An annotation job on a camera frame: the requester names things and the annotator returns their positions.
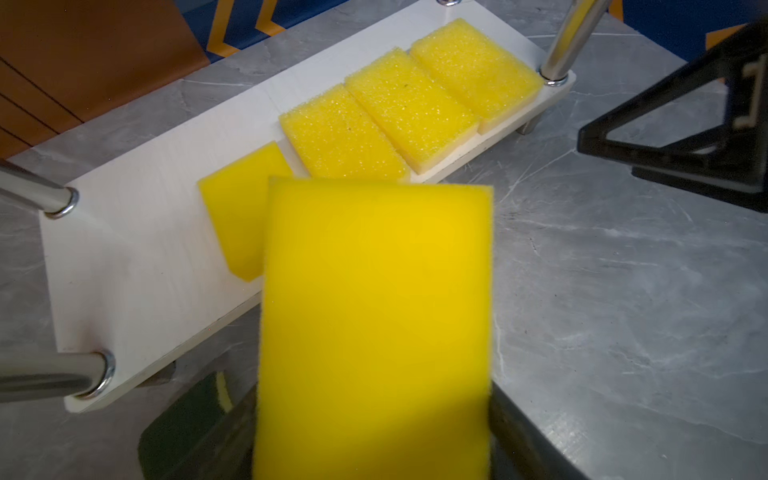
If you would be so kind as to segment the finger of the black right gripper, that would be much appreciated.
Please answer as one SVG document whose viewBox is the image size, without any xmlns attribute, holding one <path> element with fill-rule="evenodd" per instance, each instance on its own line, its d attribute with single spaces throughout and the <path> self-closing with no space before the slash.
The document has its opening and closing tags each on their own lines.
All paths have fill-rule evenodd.
<svg viewBox="0 0 768 480">
<path fill-rule="evenodd" d="M 611 131 L 718 79 L 728 89 L 720 125 L 658 147 L 609 139 Z M 741 28 L 582 127 L 577 149 L 629 165 L 636 178 L 766 212 L 767 20 Z"/>
</svg>

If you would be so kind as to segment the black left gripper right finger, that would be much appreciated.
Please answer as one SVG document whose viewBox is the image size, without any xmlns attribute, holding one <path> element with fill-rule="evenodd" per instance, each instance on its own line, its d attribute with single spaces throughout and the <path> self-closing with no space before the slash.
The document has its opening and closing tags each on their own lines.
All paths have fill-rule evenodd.
<svg viewBox="0 0 768 480">
<path fill-rule="evenodd" d="M 488 421 L 493 436 L 490 479 L 587 479 L 496 383 Z"/>
</svg>

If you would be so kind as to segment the yellow sponge stack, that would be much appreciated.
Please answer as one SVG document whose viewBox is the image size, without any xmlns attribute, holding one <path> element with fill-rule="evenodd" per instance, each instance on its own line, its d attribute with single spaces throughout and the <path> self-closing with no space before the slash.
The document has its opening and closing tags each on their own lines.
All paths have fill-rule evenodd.
<svg viewBox="0 0 768 480">
<path fill-rule="evenodd" d="M 197 182 L 229 271 L 245 282 L 263 274 L 269 181 L 293 171 L 270 142 Z"/>
</svg>

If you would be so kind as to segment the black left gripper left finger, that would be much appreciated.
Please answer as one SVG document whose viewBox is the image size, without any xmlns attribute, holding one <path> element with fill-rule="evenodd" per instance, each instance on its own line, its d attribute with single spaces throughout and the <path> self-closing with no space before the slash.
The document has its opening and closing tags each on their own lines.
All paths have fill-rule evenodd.
<svg viewBox="0 0 768 480">
<path fill-rule="evenodd" d="M 207 430 L 161 479 L 252 479 L 257 426 L 254 384 L 236 403 L 213 383 L 203 405 Z"/>
</svg>

